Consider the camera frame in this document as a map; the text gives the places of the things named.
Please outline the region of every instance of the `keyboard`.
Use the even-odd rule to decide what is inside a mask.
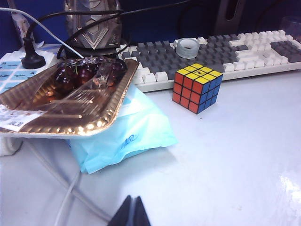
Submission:
[[[178,40],[139,43],[128,47],[119,58],[139,62],[133,83],[142,92],[173,88],[175,72],[194,63],[223,73],[223,81],[301,69],[301,44],[284,31],[217,35],[195,40],[200,47],[193,59],[176,54]]]

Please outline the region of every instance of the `blue bag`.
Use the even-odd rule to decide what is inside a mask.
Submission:
[[[90,174],[150,148],[176,144],[177,140],[167,116],[136,86],[130,85],[111,127],[68,143],[81,172]]]

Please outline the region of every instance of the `desk surface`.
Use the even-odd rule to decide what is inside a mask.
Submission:
[[[148,93],[179,144],[83,175],[78,189],[108,213],[140,195],[153,226],[283,226],[301,223],[301,71],[226,81],[195,115]],[[78,171],[62,140],[32,143],[65,178]],[[1,225],[54,224],[64,189],[27,146],[1,157]],[[71,199],[61,225],[106,225]]]

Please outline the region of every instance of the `aluminum foil tray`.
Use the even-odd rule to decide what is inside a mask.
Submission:
[[[127,71],[114,89],[79,88],[64,99],[54,101],[53,107],[42,116],[34,119],[15,132],[0,128],[5,137],[35,138],[85,138],[102,132],[116,120],[119,109],[127,93],[128,86],[138,67],[135,60],[125,60]],[[9,109],[19,109],[20,102],[26,99],[39,100],[53,89],[52,85],[37,92],[37,87],[45,86],[50,74],[57,70],[54,65],[32,78],[20,83],[0,95],[0,104]]]

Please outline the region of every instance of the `red cube face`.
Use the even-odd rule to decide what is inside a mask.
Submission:
[[[175,101],[176,103],[180,103],[180,99],[181,99],[181,96],[177,93],[173,93],[173,101]]]
[[[182,85],[182,84],[183,84],[183,79],[184,79],[184,75],[182,75],[182,74],[180,74],[180,73],[178,73],[178,72],[175,73],[174,81],[175,81],[176,83]]]
[[[178,83],[174,83],[174,92],[181,95],[182,86],[179,85]]]
[[[193,102],[189,102],[189,110],[191,110],[193,113],[197,114],[198,113],[198,105],[193,103]]]
[[[190,96],[190,100],[196,104],[199,104],[199,101],[200,101],[200,98],[201,98],[201,95],[200,94],[197,94],[195,92],[191,92],[191,96]]]
[[[180,105],[182,105],[183,107],[188,108],[189,100],[184,98],[184,97],[181,97]]]
[[[184,77],[183,86],[188,88],[188,89],[191,89],[192,88],[192,82],[193,82],[192,79]]]
[[[194,81],[192,85],[192,90],[196,93],[202,93],[203,85],[199,82]]]
[[[185,87],[183,87],[182,89],[182,96],[187,98],[187,99],[190,99],[190,94],[191,94],[191,91]]]

